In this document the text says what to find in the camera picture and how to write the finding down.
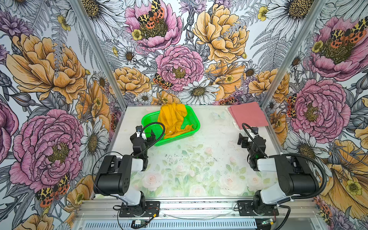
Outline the left aluminium corner post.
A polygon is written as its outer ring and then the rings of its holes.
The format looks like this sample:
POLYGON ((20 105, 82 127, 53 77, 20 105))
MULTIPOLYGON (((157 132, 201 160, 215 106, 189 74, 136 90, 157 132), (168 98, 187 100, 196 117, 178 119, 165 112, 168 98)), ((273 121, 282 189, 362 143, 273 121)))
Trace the left aluminium corner post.
POLYGON ((88 39, 88 41, 90 42, 92 46, 92 49, 102 67, 103 72, 105 73, 108 81, 110 82, 110 85, 113 89, 113 92, 115 93, 115 96, 119 102, 120 107, 123 109, 123 111, 126 111, 127 103, 121 93, 121 90, 117 84, 116 79, 113 76, 113 71, 110 68, 110 65, 106 59, 106 56, 100 45, 100 42, 98 41, 98 37, 94 32, 94 27, 89 22, 88 15, 83 7, 82 2, 81 1, 71 1, 71 6, 74 12, 76 13, 76 17, 78 21, 80 22, 80 25, 83 28, 86 38, 88 39))

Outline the aluminium front rail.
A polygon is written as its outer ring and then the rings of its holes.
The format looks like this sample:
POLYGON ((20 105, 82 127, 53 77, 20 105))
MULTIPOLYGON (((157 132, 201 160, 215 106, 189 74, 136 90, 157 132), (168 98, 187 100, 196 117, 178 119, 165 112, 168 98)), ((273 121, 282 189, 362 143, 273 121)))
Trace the aluminium front rail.
POLYGON ((240 216, 233 208, 239 198, 156 198, 160 213, 156 217, 120 218, 119 201, 95 199, 82 204, 74 230, 130 230, 133 220, 147 221, 146 230, 326 230, 322 215, 312 200, 287 203, 278 207, 278 216, 240 216))

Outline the right aluminium corner post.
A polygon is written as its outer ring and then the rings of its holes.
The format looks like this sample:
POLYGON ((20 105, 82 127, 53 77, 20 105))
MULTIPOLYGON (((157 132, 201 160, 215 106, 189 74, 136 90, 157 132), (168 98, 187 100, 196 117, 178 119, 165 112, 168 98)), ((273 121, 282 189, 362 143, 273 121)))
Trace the right aluminium corner post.
POLYGON ((309 33, 310 29, 314 27, 317 17, 322 12, 325 3, 326 3, 325 0, 314 1, 313 5, 311 6, 310 12, 307 14, 305 22, 302 24, 300 31, 296 33, 295 39, 291 44, 290 49, 288 50, 281 66, 279 67, 273 82, 270 84, 269 89, 264 95, 264 98, 260 104, 263 110, 265 110, 267 104, 269 103, 274 93, 276 92, 276 89, 278 88, 279 84, 283 80, 290 63, 292 62, 294 55, 297 53, 298 48, 302 46, 302 43, 304 39, 307 37, 307 34, 309 33))

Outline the yellow t shirt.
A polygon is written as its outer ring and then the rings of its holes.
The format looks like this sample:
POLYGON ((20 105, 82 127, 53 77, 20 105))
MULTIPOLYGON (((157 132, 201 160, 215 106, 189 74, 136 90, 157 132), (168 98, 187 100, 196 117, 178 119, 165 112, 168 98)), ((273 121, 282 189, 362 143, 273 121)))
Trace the yellow t shirt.
POLYGON ((193 125, 182 128, 187 114, 187 108, 183 104, 172 103, 161 106, 158 122, 165 127, 164 139, 175 138, 194 130, 193 125))

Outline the folded pink t shirt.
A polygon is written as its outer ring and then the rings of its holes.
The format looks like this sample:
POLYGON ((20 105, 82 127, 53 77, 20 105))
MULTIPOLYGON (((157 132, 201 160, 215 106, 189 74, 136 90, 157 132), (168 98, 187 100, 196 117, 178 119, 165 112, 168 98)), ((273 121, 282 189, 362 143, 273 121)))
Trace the folded pink t shirt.
POLYGON ((240 129, 243 123, 251 127, 268 126, 266 116, 257 102, 232 105, 228 110, 240 129))

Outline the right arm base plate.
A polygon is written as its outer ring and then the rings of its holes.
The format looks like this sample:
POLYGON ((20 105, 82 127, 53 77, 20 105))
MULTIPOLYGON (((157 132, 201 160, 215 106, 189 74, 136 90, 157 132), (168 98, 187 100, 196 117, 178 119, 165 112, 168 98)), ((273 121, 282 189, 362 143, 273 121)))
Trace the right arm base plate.
POLYGON ((279 211, 276 206, 254 204, 251 200, 239 200, 233 208, 240 216, 278 216, 279 211))

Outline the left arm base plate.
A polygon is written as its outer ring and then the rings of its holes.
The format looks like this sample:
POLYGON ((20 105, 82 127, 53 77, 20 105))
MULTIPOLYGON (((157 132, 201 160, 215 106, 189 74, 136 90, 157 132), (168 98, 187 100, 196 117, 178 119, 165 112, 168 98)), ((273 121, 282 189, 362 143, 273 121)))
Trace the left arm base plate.
POLYGON ((120 218, 153 217, 154 215, 158 217, 160 205, 161 203, 159 201, 145 201, 136 206, 122 207, 119 210, 118 216, 120 218))

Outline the green plastic basket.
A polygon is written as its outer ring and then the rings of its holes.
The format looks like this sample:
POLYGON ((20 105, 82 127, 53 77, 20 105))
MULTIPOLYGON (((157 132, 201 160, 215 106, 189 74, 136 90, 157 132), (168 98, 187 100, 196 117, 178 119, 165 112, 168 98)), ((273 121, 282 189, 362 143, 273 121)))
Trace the green plastic basket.
MULTIPOLYGON (((190 136, 194 135, 196 132, 199 131, 200 121, 198 120, 194 110, 188 105, 186 105, 186 109, 187 109, 187 116, 184 117, 183 124, 182 124, 181 128, 185 128, 187 125, 189 125, 189 126, 192 126, 193 130, 191 130, 190 132, 181 134, 181 135, 179 135, 177 137, 174 137, 174 138, 169 138, 169 139, 162 138, 155 144, 155 146, 162 146, 164 144, 168 144, 168 143, 173 142, 173 141, 177 141, 177 140, 181 140, 181 139, 190 137, 190 136)), ((160 113, 160 111, 146 114, 141 119, 142 126, 145 127, 146 125, 148 125, 150 123, 157 122, 158 117, 159 117, 159 113, 160 113)), ((147 137, 151 136, 151 134, 150 134, 151 131, 153 131, 153 133, 158 138, 162 134, 163 128, 160 125, 157 125, 157 124, 149 126, 144 131, 144 132, 148 132, 147 137)))

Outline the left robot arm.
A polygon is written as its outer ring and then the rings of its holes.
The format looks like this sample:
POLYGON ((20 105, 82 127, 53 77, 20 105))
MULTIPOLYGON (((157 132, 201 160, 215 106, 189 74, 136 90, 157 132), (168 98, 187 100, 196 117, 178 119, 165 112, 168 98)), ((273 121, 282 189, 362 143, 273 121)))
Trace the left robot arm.
POLYGON ((94 192, 122 201, 118 210, 123 217, 143 216, 147 209, 145 195, 130 186, 132 173, 143 172, 148 166, 148 148, 156 141, 154 134, 134 134, 130 137, 133 154, 117 157, 108 155, 94 180, 94 192))

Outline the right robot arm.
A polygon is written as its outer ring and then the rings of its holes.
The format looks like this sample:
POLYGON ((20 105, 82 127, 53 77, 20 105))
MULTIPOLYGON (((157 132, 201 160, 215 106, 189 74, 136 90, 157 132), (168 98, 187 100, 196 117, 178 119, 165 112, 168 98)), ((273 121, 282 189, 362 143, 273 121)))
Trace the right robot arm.
POLYGON ((251 200, 237 202, 240 216, 278 215, 278 206, 294 199, 308 199, 316 196, 321 188, 308 162, 312 159, 298 154, 267 156, 266 140, 260 136, 253 139, 242 134, 237 144, 248 150, 248 163, 255 172, 274 172, 277 182, 267 189, 255 192, 251 200))

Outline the aluminium corner post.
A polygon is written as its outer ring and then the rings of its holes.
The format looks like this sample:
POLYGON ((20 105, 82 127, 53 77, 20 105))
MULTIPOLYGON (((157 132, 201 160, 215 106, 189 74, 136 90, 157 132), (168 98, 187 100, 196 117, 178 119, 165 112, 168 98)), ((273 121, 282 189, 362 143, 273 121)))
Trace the aluminium corner post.
POLYGON ((288 50, 281 66, 279 67, 273 82, 270 84, 269 89, 264 95, 264 98, 260 104, 263 110, 265 110, 267 104, 269 103, 274 93, 276 92, 276 89, 278 88, 279 84, 283 80, 290 63, 292 62, 294 55, 297 53, 298 48, 302 46, 302 43, 304 39, 307 37, 307 34, 309 33, 310 29, 314 27, 317 17, 322 12, 325 3, 326 3, 325 0, 314 1, 313 5, 311 6, 310 12, 307 14, 305 22, 302 24, 300 31, 296 33, 295 39, 291 44, 290 49, 288 50))
POLYGON ((78 21, 80 22, 80 25, 83 28, 86 38, 88 39, 88 41, 90 42, 92 46, 92 49, 102 67, 103 72, 105 73, 108 81, 110 82, 110 85, 113 89, 113 92, 115 93, 115 96, 119 102, 120 107, 123 109, 123 111, 126 111, 127 103, 121 93, 121 90, 117 84, 116 79, 113 76, 113 71, 110 68, 110 65, 106 59, 106 56, 100 45, 100 42, 98 41, 98 37, 94 32, 94 27, 89 22, 88 15, 83 7, 82 2, 81 1, 71 1, 71 6, 74 12, 76 13, 76 17, 78 21))

